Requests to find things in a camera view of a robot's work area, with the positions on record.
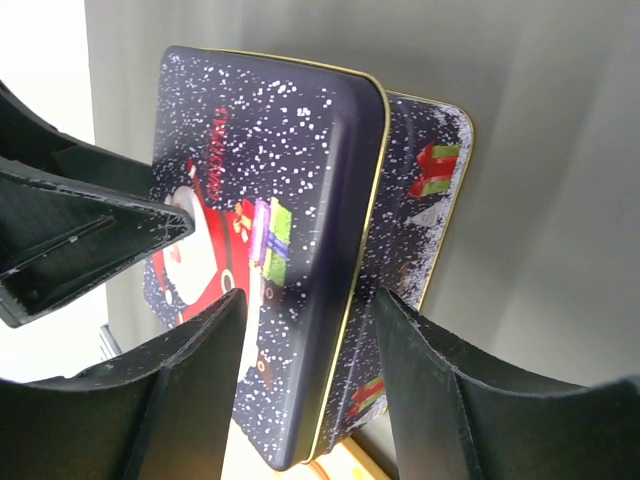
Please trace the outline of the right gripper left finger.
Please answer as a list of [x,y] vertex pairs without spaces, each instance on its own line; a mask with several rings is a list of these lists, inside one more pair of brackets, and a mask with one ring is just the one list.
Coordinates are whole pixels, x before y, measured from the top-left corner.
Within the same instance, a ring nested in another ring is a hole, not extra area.
[[72,378],[1,383],[4,479],[218,479],[244,291]]

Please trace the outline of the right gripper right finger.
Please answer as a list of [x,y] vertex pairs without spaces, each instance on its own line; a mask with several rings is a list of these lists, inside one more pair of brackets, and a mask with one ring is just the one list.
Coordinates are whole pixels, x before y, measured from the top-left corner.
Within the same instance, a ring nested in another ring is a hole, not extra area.
[[579,386],[488,354],[393,291],[373,302],[404,479],[635,479],[639,380]]

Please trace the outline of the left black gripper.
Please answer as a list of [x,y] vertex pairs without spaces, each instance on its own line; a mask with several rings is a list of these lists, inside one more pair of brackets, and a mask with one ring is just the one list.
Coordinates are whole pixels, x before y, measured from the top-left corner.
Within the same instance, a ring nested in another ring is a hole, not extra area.
[[86,143],[1,86],[1,318],[19,328],[194,231],[151,167]]

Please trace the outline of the gold tin lid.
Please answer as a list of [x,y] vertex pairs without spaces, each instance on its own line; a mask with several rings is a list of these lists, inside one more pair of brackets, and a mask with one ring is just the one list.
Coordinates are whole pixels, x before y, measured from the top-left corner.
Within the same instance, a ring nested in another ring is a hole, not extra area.
[[233,417],[276,470],[319,438],[389,129],[360,71],[184,46],[161,60],[150,195],[195,229],[147,261],[145,300],[175,327],[245,293]]

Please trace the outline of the decorated cookie tin box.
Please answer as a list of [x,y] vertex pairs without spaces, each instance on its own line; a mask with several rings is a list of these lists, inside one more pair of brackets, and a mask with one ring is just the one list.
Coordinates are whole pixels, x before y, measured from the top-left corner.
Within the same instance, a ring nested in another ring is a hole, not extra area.
[[473,124],[461,108],[393,91],[387,96],[386,157],[311,459],[386,410],[372,301],[387,288],[421,308],[471,158]]

